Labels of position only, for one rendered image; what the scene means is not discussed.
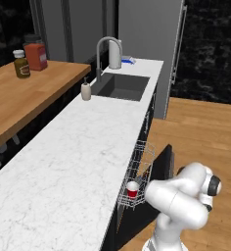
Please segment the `blue sponge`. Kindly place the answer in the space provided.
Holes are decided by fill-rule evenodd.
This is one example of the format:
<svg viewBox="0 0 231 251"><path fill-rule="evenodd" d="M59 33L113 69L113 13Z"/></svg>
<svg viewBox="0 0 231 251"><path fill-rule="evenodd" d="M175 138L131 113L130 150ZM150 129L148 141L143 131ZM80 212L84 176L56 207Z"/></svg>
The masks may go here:
<svg viewBox="0 0 231 251"><path fill-rule="evenodd" d="M134 65L136 63L136 60L131 56L122 56L121 62Z"/></svg>

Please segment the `grey tall cabinet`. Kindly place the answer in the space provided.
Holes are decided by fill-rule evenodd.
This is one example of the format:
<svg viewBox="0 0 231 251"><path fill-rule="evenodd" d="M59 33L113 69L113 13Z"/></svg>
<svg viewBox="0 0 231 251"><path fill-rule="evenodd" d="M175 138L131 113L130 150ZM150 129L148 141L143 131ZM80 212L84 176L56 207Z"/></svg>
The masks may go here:
<svg viewBox="0 0 231 251"><path fill-rule="evenodd" d="M92 64L105 36L117 37L118 0L29 0L48 60Z"/></svg>

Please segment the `wooden table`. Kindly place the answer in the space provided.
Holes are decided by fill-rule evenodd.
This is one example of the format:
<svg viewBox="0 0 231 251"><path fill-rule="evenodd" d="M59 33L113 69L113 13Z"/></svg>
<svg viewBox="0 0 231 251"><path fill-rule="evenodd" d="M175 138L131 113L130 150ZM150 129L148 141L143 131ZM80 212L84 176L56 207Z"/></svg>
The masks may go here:
<svg viewBox="0 0 231 251"><path fill-rule="evenodd" d="M49 61L17 78L13 63L0 68L0 147L91 72L88 64Z"/></svg>

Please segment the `red cup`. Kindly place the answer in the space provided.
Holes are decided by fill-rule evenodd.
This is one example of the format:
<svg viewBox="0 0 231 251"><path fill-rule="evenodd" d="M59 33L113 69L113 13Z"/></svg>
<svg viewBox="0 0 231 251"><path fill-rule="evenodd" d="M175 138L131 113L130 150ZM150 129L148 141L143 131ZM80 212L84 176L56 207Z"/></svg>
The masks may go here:
<svg viewBox="0 0 231 251"><path fill-rule="evenodd" d="M139 189L139 184L136 181L130 181L126 185L127 196L129 198L135 198Z"/></svg>

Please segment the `grey sink basin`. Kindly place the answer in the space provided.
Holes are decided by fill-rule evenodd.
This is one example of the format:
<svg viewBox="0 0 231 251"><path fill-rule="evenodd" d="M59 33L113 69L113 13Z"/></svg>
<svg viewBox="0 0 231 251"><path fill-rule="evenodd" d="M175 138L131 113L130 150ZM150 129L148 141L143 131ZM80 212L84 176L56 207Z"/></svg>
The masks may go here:
<svg viewBox="0 0 231 251"><path fill-rule="evenodd" d="M104 73L101 81L95 81L91 93L97 96L140 101L149 78L138 75Z"/></svg>

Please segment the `white soap dispenser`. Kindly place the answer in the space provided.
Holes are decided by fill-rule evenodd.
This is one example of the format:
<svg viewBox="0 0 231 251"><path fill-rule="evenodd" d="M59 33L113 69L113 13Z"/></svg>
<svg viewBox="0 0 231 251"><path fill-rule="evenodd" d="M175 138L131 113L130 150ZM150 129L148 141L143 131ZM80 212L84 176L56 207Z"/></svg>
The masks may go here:
<svg viewBox="0 0 231 251"><path fill-rule="evenodd" d="M84 101L91 99L91 86L87 82L87 78L85 78L84 82L81 84L81 97Z"/></svg>

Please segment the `black dishwasher door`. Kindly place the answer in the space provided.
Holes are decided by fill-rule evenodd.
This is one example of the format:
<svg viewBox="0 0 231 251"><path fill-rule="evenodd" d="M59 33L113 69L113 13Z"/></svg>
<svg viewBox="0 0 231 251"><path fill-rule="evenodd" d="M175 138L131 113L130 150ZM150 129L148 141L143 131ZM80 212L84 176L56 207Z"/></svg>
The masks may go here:
<svg viewBox="0 0 231 251"><path fill-rule="evenodd" d="M145 202L134 209L123 210L116 234L116 249L120 249L143 228L166 212L170 195L164 190L167 180L173 177L172 146L167 144L153 163L149 183L144 188Z"/></svg>

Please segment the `grey sink tap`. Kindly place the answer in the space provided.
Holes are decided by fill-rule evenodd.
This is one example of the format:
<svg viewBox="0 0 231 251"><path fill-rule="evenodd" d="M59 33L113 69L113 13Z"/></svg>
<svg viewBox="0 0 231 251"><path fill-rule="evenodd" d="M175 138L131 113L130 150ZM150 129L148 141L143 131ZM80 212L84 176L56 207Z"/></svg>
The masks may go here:
<svg viewBox="0 0 231 251"><path fill-rule="evenodd" d="M102 61L101 61L101 58L103 57L103 53L104 53L104 50L102 51L101 50L101 46L102 44L105 42L105 41L113 41L116 45L117 45L117 48L119 49L119 63L118 63L118 69L121 68L121 57L122 57L122 45L121 43L119 42L118 39L116 39L115 37L112 37L112 36L105 36L105 37L102 37L98 43L97 43L97 46L96 46L96 63L97 63L97 68L96 68L96 78L97 78L97 82L102 82Z"/></svg>

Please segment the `grey fridge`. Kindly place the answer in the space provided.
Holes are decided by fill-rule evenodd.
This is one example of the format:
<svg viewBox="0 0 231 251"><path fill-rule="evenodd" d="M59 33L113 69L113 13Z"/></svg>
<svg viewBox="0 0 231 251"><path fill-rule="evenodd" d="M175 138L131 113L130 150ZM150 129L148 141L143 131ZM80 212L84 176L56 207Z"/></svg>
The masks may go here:
<svg viewBox="0 0 231 251"><path fill-rule="evenodd" d="M118 38L125 56L163 61L155 118L168 107L176 44L185 0L118 0Z"/></svg>

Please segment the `olive bottle with white cap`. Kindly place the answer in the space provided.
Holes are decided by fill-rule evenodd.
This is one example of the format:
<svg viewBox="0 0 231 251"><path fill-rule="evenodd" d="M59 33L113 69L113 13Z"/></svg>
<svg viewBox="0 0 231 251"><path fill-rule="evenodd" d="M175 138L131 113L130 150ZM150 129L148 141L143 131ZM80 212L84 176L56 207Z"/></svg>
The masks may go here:
<svg viewBox="0 0 231 251"><path fill-rule="evenodd" d="M14 50L13 51L15 61L15 70L18 78L27 78L30 77L30 70L28 61L25 57L23 50Z"/></svg>

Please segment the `white paper towel roll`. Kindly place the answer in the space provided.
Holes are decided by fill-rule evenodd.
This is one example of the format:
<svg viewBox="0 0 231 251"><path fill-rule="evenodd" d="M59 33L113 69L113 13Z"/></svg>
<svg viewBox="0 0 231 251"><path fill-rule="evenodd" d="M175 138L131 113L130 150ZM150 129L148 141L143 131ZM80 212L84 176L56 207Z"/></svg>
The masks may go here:
<svg viewBox="0 0 231 251"><path fill-rule="evenodd" d="M113 40L109 41L109 68L117 70L121 67L119 46Z"/></svg>

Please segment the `red jar with dark lid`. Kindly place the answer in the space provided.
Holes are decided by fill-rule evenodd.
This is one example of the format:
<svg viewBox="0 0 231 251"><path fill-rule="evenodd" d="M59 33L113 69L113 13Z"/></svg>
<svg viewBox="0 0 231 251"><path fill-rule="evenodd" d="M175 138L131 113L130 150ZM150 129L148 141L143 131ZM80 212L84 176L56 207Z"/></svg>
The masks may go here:
<svg viewBox="0 0 231 251"><path fill-rule="evenodd" d="M26 35L24 37L23 49L31 70L42 71L47 68L45 44L40 35Z"/></svg>

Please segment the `black counter cupboards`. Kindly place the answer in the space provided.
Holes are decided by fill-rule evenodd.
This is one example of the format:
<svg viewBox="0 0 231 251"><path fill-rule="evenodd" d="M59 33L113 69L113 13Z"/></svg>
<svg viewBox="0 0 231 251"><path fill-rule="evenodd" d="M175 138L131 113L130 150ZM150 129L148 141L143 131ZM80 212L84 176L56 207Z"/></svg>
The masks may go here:
<svg viewBox="0 0 231 251"><path fill-rule="evenodd" d="M154 89L154 93L152 94L151 101L149 103L149 107L145 115L144 122L142 123L142 127L141 127L137 141L138 140L147 141L148 134L150 131L150 126L151 126L152 119L154 116L156 93L157 93L157 90ZM117 251L118 250L116 249L116 234L117 234L118 227L122 218L123 210L128 209L128 208L131 208L131 207L119 206L116 202L113 215L110 220L110 224L108 226L101 249L99 251Z"/></svg>

